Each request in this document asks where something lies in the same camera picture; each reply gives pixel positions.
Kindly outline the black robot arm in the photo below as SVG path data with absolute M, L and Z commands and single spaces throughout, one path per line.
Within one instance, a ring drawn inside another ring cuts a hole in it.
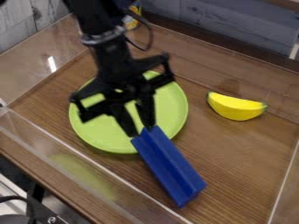
M 136 59 L 129 52 L 131 41 L 123 17 L 145 19 L 113 0 L 64 0 L 79 23 L 80 41 L 91 50 L 97 74 L 91 83 L 73 92 L 69 101 L 79 109 L 83 122 L 108 115 L 129 137 L 137 135 L 125 104 L 135 102 L 143 125 L 155 126 L 155 90 L 173 82 L 167 53 Z

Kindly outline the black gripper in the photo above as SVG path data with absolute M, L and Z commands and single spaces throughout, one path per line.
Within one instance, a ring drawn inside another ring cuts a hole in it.
M 147 129 L 156 124 L 155 90 L 173 81 L 167 53 L 135 59 L 124 35 L 87 35 L 80 38 L 89 47 L 97 63 L 95 80 L 69 101 L 77 106 L 83 122 L 101 115 L 112 116 L 128 137 L 137 135 L 136 125 L 125 104 L 135 100 L 135 108 Z

